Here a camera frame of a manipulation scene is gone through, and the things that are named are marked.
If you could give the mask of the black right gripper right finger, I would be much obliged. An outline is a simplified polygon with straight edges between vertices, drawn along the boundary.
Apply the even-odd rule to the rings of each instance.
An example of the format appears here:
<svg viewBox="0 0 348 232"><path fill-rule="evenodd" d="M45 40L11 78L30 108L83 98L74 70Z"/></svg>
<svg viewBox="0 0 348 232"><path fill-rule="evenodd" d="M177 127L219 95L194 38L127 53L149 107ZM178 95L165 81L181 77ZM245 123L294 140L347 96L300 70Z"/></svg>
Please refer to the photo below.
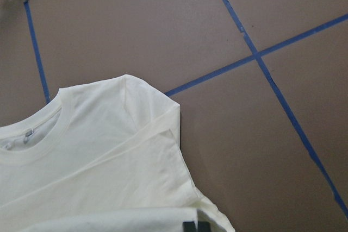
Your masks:
<svg viewBox="0 0 348 232"><path fill-rule="evenodd" d="M198 232L211 232L211 226L209 222L198 222L197 225Z"/></svg>

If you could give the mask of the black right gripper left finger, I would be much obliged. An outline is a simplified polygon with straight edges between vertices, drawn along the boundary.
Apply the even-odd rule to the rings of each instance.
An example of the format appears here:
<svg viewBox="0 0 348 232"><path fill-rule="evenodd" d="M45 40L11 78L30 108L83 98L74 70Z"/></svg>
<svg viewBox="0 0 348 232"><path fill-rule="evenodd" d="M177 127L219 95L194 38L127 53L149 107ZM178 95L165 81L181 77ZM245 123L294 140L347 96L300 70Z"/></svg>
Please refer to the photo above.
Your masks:
<svg viewBox="0 0 348 232"><path fill-rule="evenodd" d="M196 232L196 224L194 221L183 222L183 232Z"/></svg>

